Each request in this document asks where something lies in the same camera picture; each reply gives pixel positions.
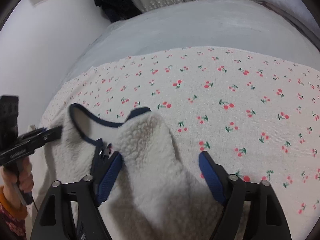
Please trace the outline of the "person's left hand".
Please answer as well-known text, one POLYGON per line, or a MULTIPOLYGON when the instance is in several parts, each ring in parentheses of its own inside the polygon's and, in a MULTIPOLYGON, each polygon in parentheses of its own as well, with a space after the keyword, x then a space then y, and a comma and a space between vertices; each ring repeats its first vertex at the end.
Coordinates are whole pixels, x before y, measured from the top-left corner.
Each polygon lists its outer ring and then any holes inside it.
POLYGON ((5 199, 15 209, 20 209, 21 200, 14 188, 14 184, 19 182, 19 188, 24 193, 31 192, 34 186, 33 175, 32 175, 32 164, 29 158, 26 157, 22 162, 23 170, 20 172, 19 177, 10 172, 4 167, 1 167, 1 176, 4 182, 3 193, 5 199))

